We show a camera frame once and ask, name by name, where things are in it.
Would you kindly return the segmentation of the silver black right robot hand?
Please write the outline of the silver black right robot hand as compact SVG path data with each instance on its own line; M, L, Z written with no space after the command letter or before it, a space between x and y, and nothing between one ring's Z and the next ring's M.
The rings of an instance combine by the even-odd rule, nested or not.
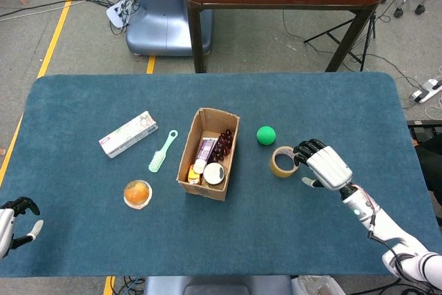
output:
M330 146L318 139L302 141L293 148L294 163L306 165L316 176L309 186L319 182L330 191L338 191L352 182L353 172Z

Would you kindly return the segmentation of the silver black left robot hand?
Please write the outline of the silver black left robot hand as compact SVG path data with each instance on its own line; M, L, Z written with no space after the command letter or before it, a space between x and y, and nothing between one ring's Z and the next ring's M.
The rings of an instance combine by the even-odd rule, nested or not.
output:
M30 232L25 236L14 238L15 220L17 216L24 215L29 209L36 216L40 215L40 210L35 202L25 196L18 197L16 200L7 201L1 205L1 259L5 258L10 250L34 241L40 234L44 221L38 220Z

